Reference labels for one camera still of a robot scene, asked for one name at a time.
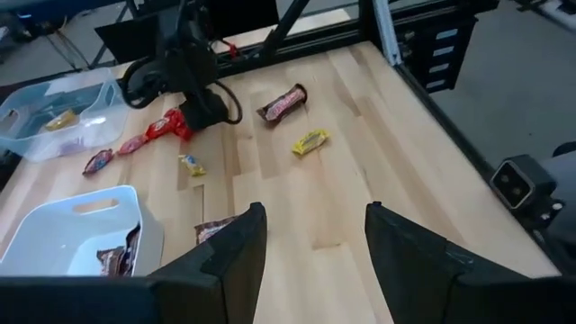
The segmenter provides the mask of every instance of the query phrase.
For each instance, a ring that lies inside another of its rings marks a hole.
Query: yellow candy wrapper
[[[65,128],[76,120],[76,114],[71,109],[61,113],[58,117],[49,121],[46,126],[47,131],[56,131]]]
[[[315,148],[318,148],[320,145],[322,145],[329,136],[330,135],[325,130],[311,131],[306,134],[303,139],[300,139],[296,142],[296,144],[294,144],[292,147],[292,152],[300,156],[306,155]]]
[[[182,163],[188,169],[190,176],[203,176],[206,174],[206,170],[196,162],[196,159],[189,155],[178,156]]]

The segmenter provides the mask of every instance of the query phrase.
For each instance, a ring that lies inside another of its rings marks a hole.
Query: gray floor
[[[279,14],[283,14],[290,0],[277,1]],[[419,1],[401,0],[394,5]],[[310,0],[305,12],[349,2]],[[113,23],[122,7],[111,5],[76,18],[65,34],[91,61],[102,46],[93,28]],[[479,15],[456,89],[433,94],[493,165],[523,153],[546,158],[557,145],[576,140],[575,35],[515,8],[502,1],[498,10]],[[107,53],[103,61],[111,59]],[[66,61],[46,40],[38,39],[0,65],[0,86],[65,70],[69,70]]]

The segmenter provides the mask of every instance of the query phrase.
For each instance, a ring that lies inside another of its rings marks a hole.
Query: wooden tabletop
[[[194,247],[195,225],[264,204],[269,232],[256,323],[392,322],[365,242],[372,201],[522,274],[557,274],[372,44],[221,81],[244,105],[238,126],[212,126],[189,143],[166,135],[89,179],[80,174],[97,149],[22,162],[0,194],[0,248],[35,206],[128,184],[164,225],[164,265]],[[308,89],[304,109],[268,129],[255,110],[295,83]],[[111,147],[181,101],[164,95],[130,111]],[[330,139],[297,158],[292,144],[316,129]],[[208,174],[190,177],[179,154],[195,156]]]

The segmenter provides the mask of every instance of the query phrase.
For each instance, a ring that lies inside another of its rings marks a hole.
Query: plastic container
[[[81,212],[106,203],[93,211]],[[164,231],[129,185],[49,202],[21,222],[4,257],[2,276],[100,275],[96,251],[126,246],[137,225],[140,235],[131,275],[159,268]]]
[[[76,114],[73,125],[45,129],[67,110]],[[109,68],[26,86],[0,106],[0,147],[40,162],[103,146],[122,135],[128,110]]]

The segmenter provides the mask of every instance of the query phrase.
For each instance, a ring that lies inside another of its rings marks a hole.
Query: wooden table
[[[522,274],[557,274],[372,44],[221,81],[244,104],[238,126],[212,126],[189,143],[165,136],[89,179],[80,174],[96,149],[22,162],[0,194],[0,248],[41,203],[129,184],[164,225],[163,265],[194,247],[194,225],[264,204],[269,234],[256,323],[392,322],[365,243],[365,206],[372,201]],[[269,130],[255,110],[295,83],[309,91],[305,109]],[[111,147],[181,101],[164,95],[131,111]],[[316,129],[328,130],[330,140],[297,158],[292,144]],[[188,176],[177,159],[184,153],[208,174]]]

